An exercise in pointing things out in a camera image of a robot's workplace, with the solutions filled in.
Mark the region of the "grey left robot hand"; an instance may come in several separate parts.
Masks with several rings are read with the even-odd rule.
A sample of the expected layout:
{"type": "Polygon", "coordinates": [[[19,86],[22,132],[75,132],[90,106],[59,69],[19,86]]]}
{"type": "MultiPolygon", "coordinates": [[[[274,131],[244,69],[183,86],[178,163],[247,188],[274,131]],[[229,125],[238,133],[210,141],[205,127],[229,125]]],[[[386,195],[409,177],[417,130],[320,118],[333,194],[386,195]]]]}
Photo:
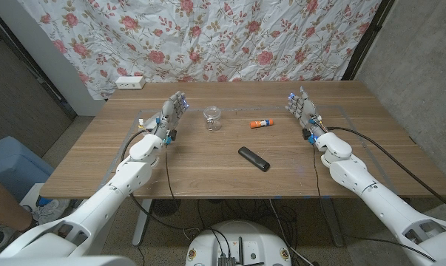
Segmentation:
{"type": "Polygon", "coordinates": [[[176,128],[184,112],[189,108],[186,102],[186,94],[178,91],[170,96],[164,103],[158,114],[160,123],[153,130],[153,134],[164,139],[176,128]]]}

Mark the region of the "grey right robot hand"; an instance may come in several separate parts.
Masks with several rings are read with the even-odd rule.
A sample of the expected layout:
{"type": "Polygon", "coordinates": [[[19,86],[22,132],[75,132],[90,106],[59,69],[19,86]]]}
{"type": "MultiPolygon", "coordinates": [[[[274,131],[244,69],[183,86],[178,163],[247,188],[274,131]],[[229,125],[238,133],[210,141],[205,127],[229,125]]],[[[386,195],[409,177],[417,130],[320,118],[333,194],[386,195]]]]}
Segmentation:
{"type": "Polygon", "coordinates": [[[298,95],[291,93],[288,96],[288,103],[285,109],[298,119],[303,130],[309,132],[314,137],[319,137],[326,133],[326,130],[321,126],[320,115],[316,110],[316,106],[303,86],[300,87],[298,95]]]}

